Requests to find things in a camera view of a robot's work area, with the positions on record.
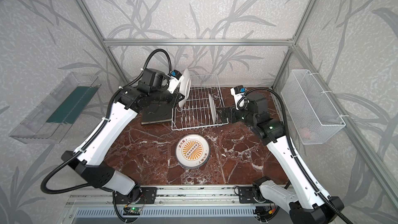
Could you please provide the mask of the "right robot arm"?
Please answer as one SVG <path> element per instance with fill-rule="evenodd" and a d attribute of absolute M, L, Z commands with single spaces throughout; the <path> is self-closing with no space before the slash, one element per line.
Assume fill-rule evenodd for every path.
<path fill-rule="evenodd" d="M 277 98 L 282 110 L 283 119 L 273 119 L 269 115 L 267 99 L 255 91 L 242 85 L 231 88 L 235 105 L 219 108 L 217 113 L 229 123 L 244 123 L 260 138 L 283 168 L 295 192 L 263 177 L 252 185 L 254 199 L 273 202 L 289 214 L 294 224 L 329 224 L 336 217 L 350 224 L 351 220 L 342 213 L 342 200 L 322 187 L 296 151 L 283 99 L 272 89 L 265 88 Z"/>

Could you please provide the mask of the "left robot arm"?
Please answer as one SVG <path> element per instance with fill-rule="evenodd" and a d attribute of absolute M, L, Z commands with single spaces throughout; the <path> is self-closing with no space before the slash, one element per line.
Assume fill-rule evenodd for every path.
<path fill-rule="evenodd" d="M 43 179 L 41 191 L 57 195 L 92 186 L 111 191 L 114 195 L 121 194 L 130 202 L 138 201 L 142 195 L 139 184 L 104 163 L 105 155 L 124 128 L 142 110 L 155 103 L 172 110 L 183 100 L 184 95 L 176 91 L 182 81 L 181 72 L 172 69 L 168 52 L 160 48 L 152 51 L 138 77 L 114 93 L 105 117 L 88 138 L 75 150 L 62 155 L 63 163 Z M 85 183 L 65 189 L 48 188 L 50 179 L 66 166 L 80 175 Z"/>

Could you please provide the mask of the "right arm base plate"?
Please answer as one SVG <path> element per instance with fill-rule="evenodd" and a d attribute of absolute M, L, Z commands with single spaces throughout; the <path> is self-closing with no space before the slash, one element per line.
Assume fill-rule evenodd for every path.
<path fill-rule="evenodd" d="M 239 197 L 241 204 L 274 204 L 270 200 L 256 200 L 252 191 L 252 186 L 236 186 L 234 192 Z"/>

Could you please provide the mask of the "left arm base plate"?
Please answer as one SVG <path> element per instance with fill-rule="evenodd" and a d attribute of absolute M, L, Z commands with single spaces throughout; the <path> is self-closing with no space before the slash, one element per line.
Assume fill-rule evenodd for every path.
<path fill-rule="evenodd" d="M 154 204 L 157 194 L 157 187 L 135 186 L 133 190 L 123 195 L 115 193 L 116 204 Z"/>

